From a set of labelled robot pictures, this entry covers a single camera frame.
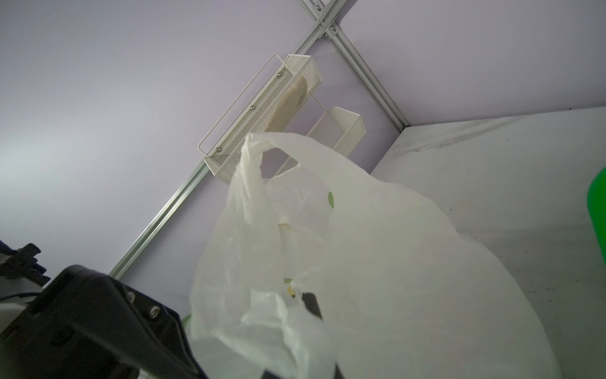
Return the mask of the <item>upper white mesh shelf bin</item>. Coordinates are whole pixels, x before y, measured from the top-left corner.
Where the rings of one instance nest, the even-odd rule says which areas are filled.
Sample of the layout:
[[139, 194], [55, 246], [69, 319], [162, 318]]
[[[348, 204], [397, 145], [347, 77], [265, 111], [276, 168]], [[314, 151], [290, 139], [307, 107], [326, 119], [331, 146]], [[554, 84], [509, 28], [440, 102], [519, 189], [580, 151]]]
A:
[[230, 183], [246, 137], [270, 133], [264, 132], [264, 128], [271, 113], [300, 77], [308, 82], [307, 103], [323, 81], [314, 58], [310, 55], [287, 55], [286, 58], [272, 55], [241, 90], [197, 145], [216, 178]]

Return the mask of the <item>white mesh shelf bin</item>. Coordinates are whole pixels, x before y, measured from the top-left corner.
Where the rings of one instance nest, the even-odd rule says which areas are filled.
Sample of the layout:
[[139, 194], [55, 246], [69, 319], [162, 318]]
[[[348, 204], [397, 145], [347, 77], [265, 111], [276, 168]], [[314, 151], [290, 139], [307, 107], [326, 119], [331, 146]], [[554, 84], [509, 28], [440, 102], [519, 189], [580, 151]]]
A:
[[306, 136], [348, 157], [366, 134], [361, 115], [341, 107], [332, 107], [324, 111]]
[[216, 178], [230, 183], [246, 137], [270, 133], [264, 132], [264, 128], [271, 113], [300, 77], [308, 82], [307, 103], [323, 81], [314, 58], [310, 55], [287, 55], [286, 58], [272, 55], [241, 90], [197, 145]]

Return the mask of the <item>green plastic fruit basket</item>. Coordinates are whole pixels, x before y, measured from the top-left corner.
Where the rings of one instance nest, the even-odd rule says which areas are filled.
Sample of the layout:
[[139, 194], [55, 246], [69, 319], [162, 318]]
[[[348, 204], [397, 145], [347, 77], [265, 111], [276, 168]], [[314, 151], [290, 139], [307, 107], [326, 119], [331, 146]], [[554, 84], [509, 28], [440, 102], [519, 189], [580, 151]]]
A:
[[597, 237], [603, 260], [606, 259], [606, 168], [604, 167], [590, 183], [587, 193], [587, 208]]

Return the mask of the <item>lower white mesh shelf bin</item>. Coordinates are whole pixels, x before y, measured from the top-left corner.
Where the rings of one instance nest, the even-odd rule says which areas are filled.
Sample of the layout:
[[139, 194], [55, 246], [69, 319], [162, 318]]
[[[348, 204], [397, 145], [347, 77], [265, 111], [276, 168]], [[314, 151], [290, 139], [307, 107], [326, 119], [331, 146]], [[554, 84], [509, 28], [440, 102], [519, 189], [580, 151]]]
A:
[[324, 111], [306, 136], [348, 157], [366, 134], [361, 115], [341, 107], [332, 107]]

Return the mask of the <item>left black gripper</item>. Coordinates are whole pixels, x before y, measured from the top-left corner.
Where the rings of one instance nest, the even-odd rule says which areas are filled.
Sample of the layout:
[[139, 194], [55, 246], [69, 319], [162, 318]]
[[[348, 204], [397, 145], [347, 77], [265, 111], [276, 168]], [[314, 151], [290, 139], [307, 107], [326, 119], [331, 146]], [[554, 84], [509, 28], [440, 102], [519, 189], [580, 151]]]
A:
[[1, 333], [3, 378], [205, 378], [181, 318], [122, 282], [64, 269]]

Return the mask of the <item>beige cloth in bin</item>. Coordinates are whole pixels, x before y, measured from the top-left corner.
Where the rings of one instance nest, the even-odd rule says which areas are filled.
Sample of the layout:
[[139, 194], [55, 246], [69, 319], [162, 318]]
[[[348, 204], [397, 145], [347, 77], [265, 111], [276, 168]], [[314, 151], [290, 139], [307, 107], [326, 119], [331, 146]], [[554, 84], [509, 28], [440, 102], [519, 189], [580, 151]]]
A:
[[264, 128], [264, 132], [277, 133], [284, 131], [303, 107], [306, 102], [307, 93], [308, 82], [306, 78], [298, 78], [285, 96], [277, 103], [271, 113], [267, 126]]

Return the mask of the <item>white plastic bag lemon print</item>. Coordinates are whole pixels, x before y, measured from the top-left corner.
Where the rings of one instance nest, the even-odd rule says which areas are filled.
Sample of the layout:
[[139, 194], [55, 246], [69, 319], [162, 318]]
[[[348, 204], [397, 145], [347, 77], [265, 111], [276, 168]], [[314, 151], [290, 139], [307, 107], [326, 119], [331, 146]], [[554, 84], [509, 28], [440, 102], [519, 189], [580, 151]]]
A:
[[[323, 319], [301, 296], [317, 297]], [[298, 134], [251, 134], [186, 325], [214, 378], [558, 378], [521, 287], [421, 194]]]

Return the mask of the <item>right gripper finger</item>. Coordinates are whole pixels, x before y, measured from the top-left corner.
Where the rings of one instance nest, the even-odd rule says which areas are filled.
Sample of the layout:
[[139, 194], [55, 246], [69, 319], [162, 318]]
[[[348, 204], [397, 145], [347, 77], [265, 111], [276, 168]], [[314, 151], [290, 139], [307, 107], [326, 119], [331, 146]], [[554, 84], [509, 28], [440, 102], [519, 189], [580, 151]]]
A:
[[[323, 319], [321, 311], [320, 311], [320, 306], [317, 301], [317, 297], [313, 293], [303, 293], [301, 296], [301, 299], [302, 299], [304, 305], [306, 306], [307, 311], [309, 311], [314, 316], [318, 317], [320, 320]], [[334, 373], [333, 378], [334, 379], [344, 379], [344, 376], [342, 375], [342, 372], [341, 372], [338, 364], [336, 364], [335, 373]]]

